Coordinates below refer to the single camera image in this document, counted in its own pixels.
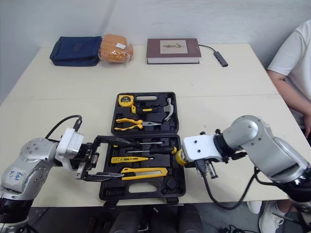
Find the orange bag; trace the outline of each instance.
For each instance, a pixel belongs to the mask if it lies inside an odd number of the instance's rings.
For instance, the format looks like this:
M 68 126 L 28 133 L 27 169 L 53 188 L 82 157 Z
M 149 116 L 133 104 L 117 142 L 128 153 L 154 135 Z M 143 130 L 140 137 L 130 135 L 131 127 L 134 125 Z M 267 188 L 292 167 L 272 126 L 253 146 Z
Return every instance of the orange bag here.
M 133 46 L 132 44 L 127 45 L 124 36 L 107 34 L 102 40 L 98 56 L 106 62 L 127 62 L 133 56 Z

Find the black tool case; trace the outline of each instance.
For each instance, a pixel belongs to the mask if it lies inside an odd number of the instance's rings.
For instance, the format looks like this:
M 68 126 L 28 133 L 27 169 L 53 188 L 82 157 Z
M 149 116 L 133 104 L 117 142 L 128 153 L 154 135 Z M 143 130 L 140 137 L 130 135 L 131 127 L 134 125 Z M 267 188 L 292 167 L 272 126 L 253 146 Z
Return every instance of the black tool case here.
M 164 121 L 168 112 L 148 113 L 148 114 L 133 114 L 130 107 L 121 107 L 118 103 L 119 95 L 134 96 L 134 105 L 137 108 L 156 108 L 159 106 L 168 105 L 167 98 L 171 98 L 173 105 L 173 115 L 168 121 Z M 143 129 L 130 129 L 127 131 L 115 130 L 118 128 L 127 128 L 133 126 L 132 123 L 117 123 L 116 119 L 130 118 L 134 120 L 152 121 L 162 123 L 156 126 L 144 126 Z M 139 142 L 158 142 L 158 144 L 144 144 L 139 148 L 115 148 L 112 145 L 108 146 L 104 172 L 120 173 L 123 168 L 143 168 L 143 167 L 165 167 L 168 174 L 164 177 L 146 178 L 139 180 L 122 181 L 121 179 L 112 179 L 102 182 L 100 189 L 100 199 L 102 200 L 125 200 L 138 198 L 166 198 L 167 203 L 178 203 L 178 197 L 183 196 L 186 192 L 184 169 L 178 164 L 175 154 L 150 154 L 142 153 L 126 153 L 132 150 L 148 150 L 152 147 L 173 146 L 177 150 L 181 148 L 180 138 L 177 135 L 179 129 L 176 96 L 174 92 L 158 92 L 158 93 L 120 93 L 117 96 L 116 107 L 111 126 L 111 132 L 128 141 Z M 153 157 L 153 160 L 146 160 L 134 163 L 119 163 L 112 164 L 112 157 L 138 156 L 138 157 Z M 130 192 L 130 186 L 136 183 L 150 183 L 156 191 L 153 192 Z

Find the hammer head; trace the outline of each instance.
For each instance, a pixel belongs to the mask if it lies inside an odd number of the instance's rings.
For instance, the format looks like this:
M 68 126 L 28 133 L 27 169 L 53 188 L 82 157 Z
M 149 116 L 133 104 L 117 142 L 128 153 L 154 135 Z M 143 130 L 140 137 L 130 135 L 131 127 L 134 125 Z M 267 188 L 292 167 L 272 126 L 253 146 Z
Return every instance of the hammer head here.
M 171 101 L 172 101 L 171 98 L 167 98 L 166 101 L 167 101 L 168 105 L 164 106 L 163 109 L 165 112 L 169 112 L 169 114 L 164 118 L 164 120 L 168 121 L 174 112 L 174 105 L 172 105 L 172 103 L 171 103 Z

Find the white wall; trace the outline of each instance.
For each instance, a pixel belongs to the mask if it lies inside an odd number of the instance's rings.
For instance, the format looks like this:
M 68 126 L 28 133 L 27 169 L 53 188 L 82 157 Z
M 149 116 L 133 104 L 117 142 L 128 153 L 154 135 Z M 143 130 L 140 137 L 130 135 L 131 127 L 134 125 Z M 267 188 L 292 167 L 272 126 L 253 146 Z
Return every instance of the white wall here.
M 40 47 L 59 36 L 197 37 L 250 43 L 267 66 L 300 23 L 310 0 L 0 0 L 0 102 Z

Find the book cover illustration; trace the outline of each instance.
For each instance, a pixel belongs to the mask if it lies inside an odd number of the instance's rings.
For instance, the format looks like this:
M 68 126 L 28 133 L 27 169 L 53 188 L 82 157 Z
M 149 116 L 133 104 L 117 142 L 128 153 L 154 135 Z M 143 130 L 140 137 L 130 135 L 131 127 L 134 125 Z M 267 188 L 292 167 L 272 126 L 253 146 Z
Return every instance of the book cover illustration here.
M 188 53 L 185 40 L 160 40 L 160 54 Z

